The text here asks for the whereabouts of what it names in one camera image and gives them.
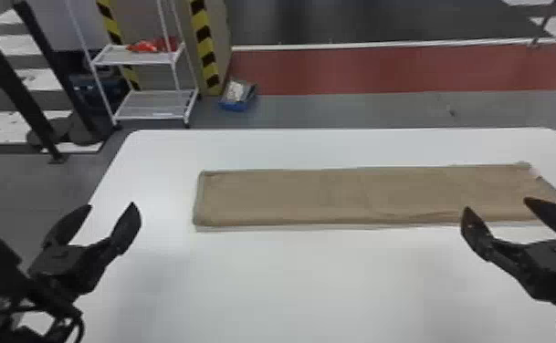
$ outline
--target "black metal frame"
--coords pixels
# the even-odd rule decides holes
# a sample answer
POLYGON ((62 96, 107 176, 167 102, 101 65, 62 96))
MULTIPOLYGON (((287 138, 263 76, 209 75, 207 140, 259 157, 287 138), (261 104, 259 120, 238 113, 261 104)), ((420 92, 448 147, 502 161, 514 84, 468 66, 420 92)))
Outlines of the black metal frame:
POLYGON ((88 114, 85 105, 79 99, 79 96, 68 77, 69 73, 67 69, 63 66, 54 49, 49 44, 46 35, 43 33, 41 26, 37 22, 37 18, 35 17, 35 13, 30 4, 26 0, 14 0, 13 8, 26 25, 28 33, 33 37, 33 40, 35 40, 35 43, 41 50, 43 56, 46 58, 50 68, 56 75, 58 82, 64 89, 65 93, 67 93, 67 96, 71 101, 71 105, 81 122, 81 126, 83 127, 82 130, 85 131, 81 134, 84 138, 79 139, 81 132, 79 132, 79 130, 75 130, 75 132, 73 132, 73 129, 71 129, 69 131, 69 139, 80 145, 89 145, 106 140, 113 131, 113 125, 110 120, 95 122, 88 114))
POLYGON ((37 135, 41 145, 47 149, 52 156, 52 162, 62 163, 66 157, 58 150, 54 143, 56 132, 43 111, 30 95, 30 92, 14 69, 11 67, 0 50, 0 86, 5 94, 11 99, 31 130, 37 135))
MULTIPOLYGON (((546 29, 546 25, 548 24, 549 21, 551 21, 555 9, 556 9, 556 0, 552 0, 551 5, 548 7, 548 12, 546 13, 546 16, 544 16, 544 18, 541 21, 540 24, 541 32, 543 32, 546 29)), ((535 36, 531 41, 530 45, 532 47, 537 47, 539 45, 541 32, 539 32, 538 35, 535 36)))

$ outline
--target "black pole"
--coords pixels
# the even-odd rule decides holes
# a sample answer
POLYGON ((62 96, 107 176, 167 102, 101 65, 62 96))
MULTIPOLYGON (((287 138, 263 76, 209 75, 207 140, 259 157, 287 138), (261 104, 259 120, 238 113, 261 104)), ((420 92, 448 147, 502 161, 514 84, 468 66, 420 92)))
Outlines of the black pole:
POLYGON ((26 0, 15 0, 13 6, 14 10, 16 10, 17 14, 20 18, 22 18, 22 21, 26 25, 28 33, 30 33, 30 36, 33 37, 35 43, 39 46, 41 53, 46 58, 47 63, 51 66, 52 71, 54 71, 58 82, 60 82, 60 85, 67 93, 68 98, 71 100, 71 105, 73 105, 73 109, 78 113, 82 124, 86 130, 91 132, 96 131, 97 127, 86 114, 84 105, 81 103, 81 100, 79 100, 78 94, 73 88, 71 80, 68 78, 68 72, 57 58, 54 49, 52 49, 52 46, 49 44, 49 41, 47 41, 46 35, 43 33, 43 30, 37 22, 33 9, 26 0))
POLYGON ((551 5, 548 6, 548 12, 546 12, 546 16, 544 16, 544 18, 541 20, 541 24, 540 24, 541 31, 531 41, 530 45, 532 47, 537 47, 538 46, 538 42, 540 41, 541 34, 542 34, 543 31, 546 30, 546 25, 548 24, 549 21, 551 21, 551 18, 554 15, 554 10, 555 9, 556 9, 556 0, 552 0, 551 5))
POLYGON ((41 144, 49 151, 54 161, 63 161, 64 156, 52 141, 54 129, 43 115, 43 111, 28 92, 0 49, 0 86, 11 99, 30 128, 37 134, 41 144))

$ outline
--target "white table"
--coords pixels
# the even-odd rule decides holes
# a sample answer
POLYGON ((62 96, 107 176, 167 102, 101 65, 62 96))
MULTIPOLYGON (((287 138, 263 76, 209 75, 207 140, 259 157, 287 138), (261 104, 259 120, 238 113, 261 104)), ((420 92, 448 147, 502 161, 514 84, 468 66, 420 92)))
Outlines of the white table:
MULTIPOLYGON (((128 202, 141 210, 129 252, 77 303, 84 342, 556 342, 556 308, 484 263, 456 226, 200 234, 192 225, 201 170, 516 161, 556 187, 556 131, 135 132, 75 239, 107 235, 128 202)), ((494 232, 552 237, 543 227, 494 232)))

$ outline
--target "metal shelf rack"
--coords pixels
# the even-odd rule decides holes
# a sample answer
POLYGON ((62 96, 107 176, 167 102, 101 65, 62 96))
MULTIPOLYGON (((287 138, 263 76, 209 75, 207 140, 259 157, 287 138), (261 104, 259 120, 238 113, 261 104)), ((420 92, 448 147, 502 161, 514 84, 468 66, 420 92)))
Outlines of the metal shelf rack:
POLYGON ((99 87, 103 103, 106 110, 111 115, 113 123, 116 124, 119 120, 183 120, 184 126, 187 129, 190 128, 190 114, 197 98, 199 97, 199 88, 196 83, 196 77, 194 76, 190 55, 186 51, 186 44, 182 40, 182 27, 180 25, 180 19, 177 12, 175 11, 175 4, 173 3, 173 0, 168 1, 171 5, 171 12, 177 26, 177 35, 181 41, 177 49, 173 51, 171 46, 171 40, 165 23, 163 0, 156 0, 156 9, 160 18, 161 29, 163 31, 163 38, 167 52, 136 53, 127 50, 126 46, 108 44, 94 58, 90 57, 88 45, 86 44, 86 40, 81 33, 79 22, 72 11, 70 1, 71 0, 66 0, 69 15, 78 35, 79 42, 84 49, 86 59, 89 62, 92 75, 94 76, 99 87), (192 89, 182 89, 180 87, 180 80, 177 77, 177 62, 180 60, 182 55, 185 55, 188 62, 188 68, 193 75, 194 88, 192 89), (149 65, 169 66, 173 75, 174 89, 135 90, 130 81, 127 79, 130 92, 124 98, 119 107, 114 111, 111 108, 105 90, 100 82, 97 68, 111 66, 121 69, 122 66, 149 65))

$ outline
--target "cable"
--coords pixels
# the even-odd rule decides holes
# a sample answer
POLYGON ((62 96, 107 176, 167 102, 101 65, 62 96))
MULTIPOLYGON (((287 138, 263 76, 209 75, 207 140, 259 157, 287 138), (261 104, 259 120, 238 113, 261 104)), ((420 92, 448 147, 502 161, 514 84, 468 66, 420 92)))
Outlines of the cable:
POLYGON ((84 319, 78 317, 73 319, 73 322, 78 327, 78 336, 75 338, 75 343, 81 343, 81 340, 84 338, 84 334, 86 333, 86 326, 84 325, 84 319))

